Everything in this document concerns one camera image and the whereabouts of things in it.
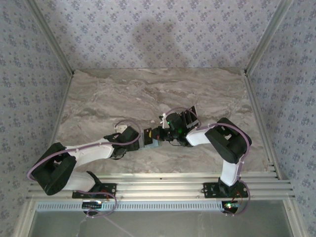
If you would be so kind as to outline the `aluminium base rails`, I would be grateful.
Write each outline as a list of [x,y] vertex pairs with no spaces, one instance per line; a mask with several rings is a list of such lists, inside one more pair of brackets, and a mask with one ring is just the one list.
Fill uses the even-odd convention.
[[[217,173],[138,173],[100,175],[104,183],[116,183],[118,200],[201,200],[202,185],[217,182]],[[241,175],[252,200],[294,199],[289,180],[280,180],[276,172],[245,172]]]

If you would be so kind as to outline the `aluminium table side rail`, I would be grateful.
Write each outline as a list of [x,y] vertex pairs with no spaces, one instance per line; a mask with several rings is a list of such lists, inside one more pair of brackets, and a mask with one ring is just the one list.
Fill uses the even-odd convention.
[[60,122],[61,122],[63,110],[64,110],[64,107],[65,107],[65,104],[66,104],[66,100],[67,100],[67,97],[68,97],[68,93],[69,93],[69,89],[70,89],[70,86],[71,86],[73,75],[74,75],[74,73],[72,73],[70,75],[69,80],[67,82],[67,85],[65,87],[65,92],[64,92],[64,95],[63,95],[61,106],[59,108],[59,113],[58,113],[58,116],[57,116],[57,120],[56,120],[56,123],[55,123],[54,128],[53,128],[52,136],[51,136],[51,138],[49,140],[49,143],[48,143],[49,146],[52,145],[54,143],[54,141],[55,141],[56,134],[58,132],[59,125],[60,125]]
[[282,179],[284,179],[284,177],[283,177],[282,171],[279,167],[276,152],[273,148],[269,133],[265,127],[264,118],[263,118],[263,115],[261,112],[261,108],[259,106],[259,101],[258,101],[257,96],[255,94],[254,87],[251,83],[251,80],[248,78],[245,70],[241,70],[241,75],[243,76],[246,91],[248,93],[249,100],[250,100],[250,103],[251,103],[252,108],[253,108],[254,116],[256,119],[256,123],[258,125],[261,140],[263,142],[263,147],[265,150],[266,157],[267,157],[268,161],[274,165],[276,177],[279,180],[282,180]]

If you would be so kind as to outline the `small circuit board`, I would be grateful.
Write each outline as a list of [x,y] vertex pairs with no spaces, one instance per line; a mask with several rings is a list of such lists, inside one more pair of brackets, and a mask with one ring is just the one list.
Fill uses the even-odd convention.
[[237,201],[222,201],[223,213],[235,214],[240,207]]
[[102,202],[99,200],[89,201],[84,200],[81,205],[82,209],[101,209],[102,208]]

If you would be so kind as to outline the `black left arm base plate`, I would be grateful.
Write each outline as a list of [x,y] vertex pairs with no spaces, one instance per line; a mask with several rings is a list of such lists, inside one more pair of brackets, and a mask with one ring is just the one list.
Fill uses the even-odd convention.
[[73,192],[72,193],[72,198],[74,199],[79,199],[79,198],[100,198],[100,199],[113,199],[112,196],[105,195],[104,193],[110,193],[112,195],[116,195],[117,191],[117,185],[116,183],[101,183],[101,184],[96,184],[90,191],[91,192],[102,192],[102,194],[83,194],[80,192]]

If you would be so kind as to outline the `aluminium frame leg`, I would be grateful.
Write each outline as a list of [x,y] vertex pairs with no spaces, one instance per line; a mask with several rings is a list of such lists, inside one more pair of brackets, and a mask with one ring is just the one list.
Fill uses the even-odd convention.
[[29,200],[24,203],[14,229],[13,237],[28,237],[36,208],[36,201]]
[[304,220],[299,210],[297,201],[295,200],[284,200],[283,201],[286,215],[294,237],[305,237],[306,230]]

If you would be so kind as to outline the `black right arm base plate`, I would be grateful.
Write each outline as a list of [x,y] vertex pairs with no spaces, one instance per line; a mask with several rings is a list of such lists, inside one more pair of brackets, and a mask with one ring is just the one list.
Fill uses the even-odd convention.
[[242,198],[249,196],[245,184],[239,181],[230,187],[219,182],[203,183],[201,192],[205,198],[234,198],[237,194],[241,194]]

